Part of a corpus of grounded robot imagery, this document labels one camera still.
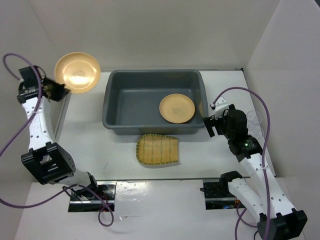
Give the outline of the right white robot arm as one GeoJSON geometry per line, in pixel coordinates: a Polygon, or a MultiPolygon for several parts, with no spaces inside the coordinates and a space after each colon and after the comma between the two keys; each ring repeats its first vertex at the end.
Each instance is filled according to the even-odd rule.
{"type": "Polygon", "coordinates": [[[268,240],[298,237],[308,218],[303,210],[296,210],[270,168],[263,164],[263,149],[258,140],[248,133],[246,114],[224,100],[212,108],[214,115],[203,119],[209,135],[225,136],[231,153],[256,188],[252,190],[237,171],[231,171],[220,176],[220,193],[240,200],[255,218],[260,237],[268,240]]]}

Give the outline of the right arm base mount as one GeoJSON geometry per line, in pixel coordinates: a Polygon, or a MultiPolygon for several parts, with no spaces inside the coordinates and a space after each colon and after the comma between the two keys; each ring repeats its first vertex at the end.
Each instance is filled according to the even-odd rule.
{"type": "Polygon", "coordinates": [[[234,195],[223,190],[218,178],[204,179],[199,189],[204,195],[206,210],[243,209],[245,206],[234,195]]]}

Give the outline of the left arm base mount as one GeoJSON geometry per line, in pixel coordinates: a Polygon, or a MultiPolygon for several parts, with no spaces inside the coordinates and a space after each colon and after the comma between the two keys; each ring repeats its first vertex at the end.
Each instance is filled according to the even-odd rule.
{"type": "Polygon", "coordinates": [[[115,181],[98,181],[95,191],[98,197],[81,187],[68,190],[68,212],[108,212],[109,209],[104,207],[100,199],[102,199],[113,212],[115,210],[116,186],[117,183],[115,181]]]}

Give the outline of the tan plate with bear print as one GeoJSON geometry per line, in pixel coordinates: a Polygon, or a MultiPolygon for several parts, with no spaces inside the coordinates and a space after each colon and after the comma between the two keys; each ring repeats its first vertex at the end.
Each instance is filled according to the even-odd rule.
{"type": "Polygon", "coordinates": [[[85,52],[71,52],[61,57],[54,68],[54,79],[73,94],[91,91],[101,78],[96,58],[85,52]]]}

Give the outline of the tan plate with square print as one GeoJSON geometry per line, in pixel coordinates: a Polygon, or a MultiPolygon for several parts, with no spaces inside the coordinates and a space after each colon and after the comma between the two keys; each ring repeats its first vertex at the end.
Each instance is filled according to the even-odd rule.
{"type": "Polygon", "coordinates": [[[194,102],[188,96],[173,93],[161,100],[159,112],[166,121],[173,124],[183,124],[193,118],[196,108],[194,102]]]}

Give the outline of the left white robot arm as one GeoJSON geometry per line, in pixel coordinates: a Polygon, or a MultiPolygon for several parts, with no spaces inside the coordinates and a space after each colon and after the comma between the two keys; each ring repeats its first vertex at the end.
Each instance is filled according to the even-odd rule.
{"type": "Polygon", "coordinates": [[[57,143],[52,127],[51,102],[60,102],[70,90],[40,71],[37,65],[19,69],[22,80],[17,99],[29,121],[29,146],[21,162],[40,184],[81,184],[82,189],[73,191],[75,197],[94,200],[100,193],[96,179],[76,169],[72,156],[57,143]]]}

